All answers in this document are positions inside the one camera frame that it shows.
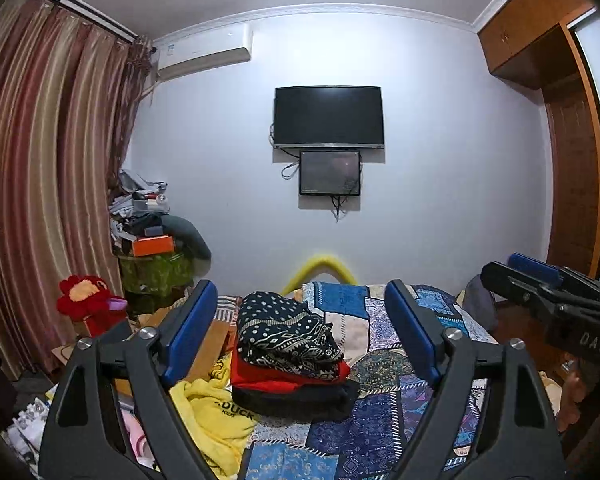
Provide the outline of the person right hand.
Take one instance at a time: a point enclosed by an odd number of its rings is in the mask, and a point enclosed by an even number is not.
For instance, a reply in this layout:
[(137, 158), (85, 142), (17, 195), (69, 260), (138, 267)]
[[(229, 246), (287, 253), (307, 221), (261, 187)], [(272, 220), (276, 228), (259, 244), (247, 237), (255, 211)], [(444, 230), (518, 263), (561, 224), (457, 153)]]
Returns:
[(560, 408), (556, 415), (560, 434), (574, 425), (581, 416), (580, 404), (600, 382), (600, 366), (585, 361), (574, 360), (562, 386)]

